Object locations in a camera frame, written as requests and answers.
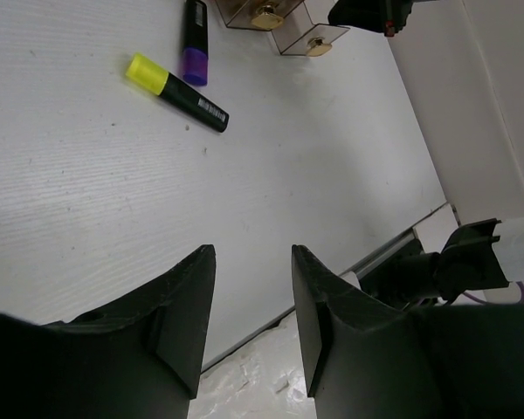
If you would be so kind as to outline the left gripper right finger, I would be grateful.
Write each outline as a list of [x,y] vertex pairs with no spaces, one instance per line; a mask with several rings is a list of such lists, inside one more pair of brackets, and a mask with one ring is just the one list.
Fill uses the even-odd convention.
[[399,311],[292,248],[307,394],[320,418],[524,418],[524,305]]

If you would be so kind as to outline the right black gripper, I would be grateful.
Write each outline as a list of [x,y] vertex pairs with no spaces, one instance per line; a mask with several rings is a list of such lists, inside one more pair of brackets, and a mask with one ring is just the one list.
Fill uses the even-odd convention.
[[327,15],[333,26],[348,26],[393,38],[411,14],[412,0],[339,0]]

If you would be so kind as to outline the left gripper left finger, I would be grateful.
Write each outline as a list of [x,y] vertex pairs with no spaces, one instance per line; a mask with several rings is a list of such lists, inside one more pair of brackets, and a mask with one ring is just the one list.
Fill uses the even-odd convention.
[[184,418],[197,396],[216,279],[204,244],[70,322],[0,313],[0,418]]

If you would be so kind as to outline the clear drawer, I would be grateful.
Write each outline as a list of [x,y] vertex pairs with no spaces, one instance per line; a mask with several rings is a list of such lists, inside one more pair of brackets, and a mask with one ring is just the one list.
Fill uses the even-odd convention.
[[289,21],[273,30],[272,36],[282,56],[316,58],[329,52],[334,42],[348,31],[348,27],[328,24],[303,29]]
[[285,18],[302,0],[217,0],[216,4],[228,28],[271,31],[280,27]]

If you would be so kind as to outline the purple highlighter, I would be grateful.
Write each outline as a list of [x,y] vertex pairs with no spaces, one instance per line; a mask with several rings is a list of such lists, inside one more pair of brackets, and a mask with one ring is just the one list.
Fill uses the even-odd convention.
[[184,4],[181,74],[193,86],[208,84],[209,39],[208,10],[203,1]]

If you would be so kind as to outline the yellow highlighter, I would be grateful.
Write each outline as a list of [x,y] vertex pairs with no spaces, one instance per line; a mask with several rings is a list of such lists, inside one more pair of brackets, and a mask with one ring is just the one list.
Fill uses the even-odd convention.
[[205,126],[219,133],[228,127],[230,115],[224,109],[142,54],[132,57],[126,76]]

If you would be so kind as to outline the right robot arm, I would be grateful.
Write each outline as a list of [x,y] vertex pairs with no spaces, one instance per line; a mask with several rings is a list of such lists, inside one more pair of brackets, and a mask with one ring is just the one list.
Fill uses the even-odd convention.
[[502,230],[524,209],[518,178],[504,158],[502,123],[487,91],[460,1],[340,1],[333,26],[385,36],[459,227],[441,251],[422,241],[389,246],[360,275],[364,292],[395,308],[467,292],[506,288],[497,259]]

